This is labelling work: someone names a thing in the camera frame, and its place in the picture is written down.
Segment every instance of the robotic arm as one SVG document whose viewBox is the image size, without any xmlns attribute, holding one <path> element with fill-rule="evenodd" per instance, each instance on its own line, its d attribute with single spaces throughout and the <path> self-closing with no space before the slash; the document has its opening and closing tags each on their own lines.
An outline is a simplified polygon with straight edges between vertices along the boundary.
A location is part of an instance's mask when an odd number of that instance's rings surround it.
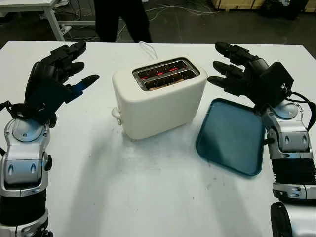
<svg viewBox="0 0 316 237">
<path fill-rule="evenodd" d="M 72 61 L 85 49 L 85 42 L 79 42 L 52 51 L 34 64 L 24 104 L 0 104 L 0 110 L 6 107 L 13 118 L 4 130 L 7 151 L 0 148 L 0 237 L 53 236 L 46 230 L 46 188 L 52 158 L 45 150 L 57 109 L 82 95 L 99 78 L 91 75 L 76 85 L 63 85 L 84 68 L 84 63 Z"/>
<path fill-rule="evenodd" d="M 211 76 L 208 81 L 236 96 L 245 95 L 254 104 L 268 132 L 275 182 L 273 193 L 280 202 L 271 206 L 274 237 L 316 237 L 316 169 L 308 130 L 315 122 L 315 104 L 292 92 L 293 78 L 277 62 L 271 66 L 247 49 L 218 42 L 216 50 L 245 70 L 221 62 L 213 67 L 225 77 Z M 288 97 L 295 94 L 304 101 Z M 302 123 L 299 103 L 308 103 L 312 117 L 307 128 Z"/>
</svg>

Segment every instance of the wooden crate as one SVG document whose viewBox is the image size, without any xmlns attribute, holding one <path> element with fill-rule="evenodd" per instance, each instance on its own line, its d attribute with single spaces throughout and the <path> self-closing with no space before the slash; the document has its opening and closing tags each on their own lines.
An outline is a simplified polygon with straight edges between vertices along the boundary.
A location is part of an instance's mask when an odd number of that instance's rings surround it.
<svg viewBox="0 0 316 237">
<path fill-rule="evenodd" d="M 252 5 L 252 9 L 260 9 L 264 2 L 265 0 L 256 0 Z"/>
<path fill-rule="evenodd" d="M 316 0 L 309 0 L 305 6 L 306 12 L 316 12 Z"/>
<path fill-rule="evenodd" d="M 212 0 L 216 9 L 251 9 L 254 0 Z"/>
</svg>

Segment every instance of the white table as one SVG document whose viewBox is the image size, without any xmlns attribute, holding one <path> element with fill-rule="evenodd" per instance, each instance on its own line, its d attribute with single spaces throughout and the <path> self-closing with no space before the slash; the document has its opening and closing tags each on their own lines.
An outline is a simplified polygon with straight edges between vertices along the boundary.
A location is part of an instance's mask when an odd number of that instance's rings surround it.
<svg viewBox="0 0 316 237">
<path fill-rule="evenodd" d="M 0 101 L 24 100 L 33 64 L 61 42 L 8 42 L 0 51 Z M 268 64 L 281 61 L 294 91 L 316 101 L 316 61 L 294 45 L 244 45 Z M 228 62 L 210 44 L 155 44 L 159 56 L 189 55 L 217 75 L 214 60 Z M 63 105 L 51 130 L 53 168 L 47 189 L 49 229 L 57 237 L 271 237 L 273 173 L 267 147 L 262 172 L 251 178 L 199 157 L 195 140 L 210 102 L 218 97 L 252 106 L 209 83 L 195 119 L 154 137 L 132 141 L 111 116 L 116 106 L 112 74 L 147 62 L 137 44 L 88 43 L 85 69 L 69 83 L 97 73 L 83 96 Z M 10 120 L 0 115 L 4 128 Z M 312 147 L 316 133 L 310 131 Z M 4 136 L 0 145 L 5 148 Z"/>
<path fill-rule="evenodd" d="M 0 11 L 44 11 L 58 41 L 65 41 L 52 8 L 57 0 L 0 0 Z"/>
</svg>

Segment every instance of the table leg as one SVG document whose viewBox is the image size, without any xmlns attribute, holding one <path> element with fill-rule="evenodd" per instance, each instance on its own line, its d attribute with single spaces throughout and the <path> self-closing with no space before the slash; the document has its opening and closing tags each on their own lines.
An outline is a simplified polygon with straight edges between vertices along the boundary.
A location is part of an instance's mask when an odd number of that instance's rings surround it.
<svg viewBox="0 0 316 237">
<path fill-rule="evenodd" d="M 55 17 L 53 10 L 50 7 L 46 7 L 46 8 L 44 8 L 44 12 L 45 12 L 45 15 L 49 21 L 49 24 L 53 30 L 53 33 L 54 33 L 57 41 L 65 41 L 64 35 L 59 28 L 59 25 L 58 25 L 58 22 L 57 22 L 57 19 Z"/>
</svg>

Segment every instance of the robot forearm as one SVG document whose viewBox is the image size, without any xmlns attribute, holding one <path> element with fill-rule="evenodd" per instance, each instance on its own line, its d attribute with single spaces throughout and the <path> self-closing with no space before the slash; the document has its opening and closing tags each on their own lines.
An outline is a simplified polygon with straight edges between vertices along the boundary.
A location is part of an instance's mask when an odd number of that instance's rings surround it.
<svg viewBox="0 0 316 237">
<path fill-rule="evenodd" d="M 37 236 L 48 224 L 45 202 L 52 160 L 45 148 L 49 128 L 16 118 L 4 134 L 8 149 L 0 164 L 0 236 Z"/>
</svg>

